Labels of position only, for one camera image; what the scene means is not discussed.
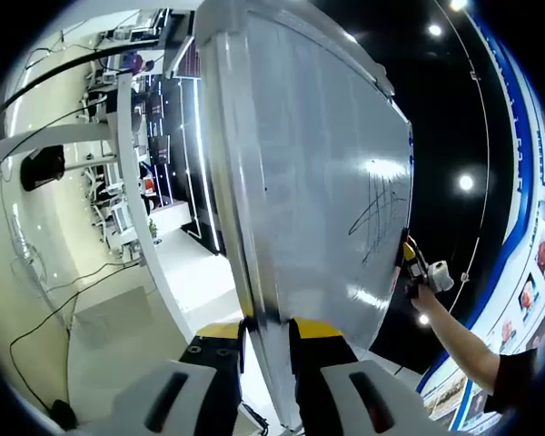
human arm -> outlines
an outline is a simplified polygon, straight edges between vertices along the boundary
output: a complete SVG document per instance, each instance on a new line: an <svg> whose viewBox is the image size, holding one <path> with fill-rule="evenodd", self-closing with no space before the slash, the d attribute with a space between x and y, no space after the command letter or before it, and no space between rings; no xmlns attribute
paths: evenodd
<svg viewBox="0 0 545 436"><path fill-rule="evenodd" d="M467 377L492 395L500 356L491 352L478 336L456 321L428 286L420 285L418 296L411 302L428 317L442 346Z"/></svg>

hand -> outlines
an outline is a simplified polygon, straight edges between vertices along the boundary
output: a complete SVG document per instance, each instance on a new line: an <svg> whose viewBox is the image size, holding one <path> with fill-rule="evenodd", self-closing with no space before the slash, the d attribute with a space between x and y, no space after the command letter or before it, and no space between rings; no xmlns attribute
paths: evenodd
<svg viewBox="0 0 545 436"><path fill-rule="evenodd" d="M424 314L428 314L436 304L439 304L434 296L434 291L425 284L418 285L418 296L412 298L411 303L420 313Z"/></svg>

black ceiling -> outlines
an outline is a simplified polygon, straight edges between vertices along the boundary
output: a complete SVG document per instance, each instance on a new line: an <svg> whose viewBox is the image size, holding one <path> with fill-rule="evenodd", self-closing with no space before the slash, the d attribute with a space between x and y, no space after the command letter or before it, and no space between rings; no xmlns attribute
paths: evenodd
<svg viewBox="0 0 545 436"><path fill-rule="evenodd" d="M412 123L415 176L410 230L427 260L449 263L457 284L440 296L448 308L481 238L471 281L452 311L464 322L484 289L510 208L510 123L491 60L470 22L463 14L449 11L477 73L479 92L465 48L433 0L314 3L386 67L396 90L395 101ZM441 36L429 34L431 24L442 28ZM488 170L489 194L481 228ZM474 178L470 193L458 187L462 173ZM424 372L441 346L429 328L417 323L418 313L406 300L404 285L400 280L372 351Z"/></svg>

black sleeve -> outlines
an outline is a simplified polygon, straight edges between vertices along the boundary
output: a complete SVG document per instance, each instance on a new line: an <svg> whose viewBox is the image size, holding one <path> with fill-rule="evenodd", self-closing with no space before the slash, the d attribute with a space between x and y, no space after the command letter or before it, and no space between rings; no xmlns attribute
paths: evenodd
<svg viewBox="0 0 545 436"><path fill-rule="evenodd" d="M531 386L535 371L533 364L537 350L528 350L511 356L500 356L499 372L494 382L494 393L484 404L484 412L504 413L521 404Z"/></svg>

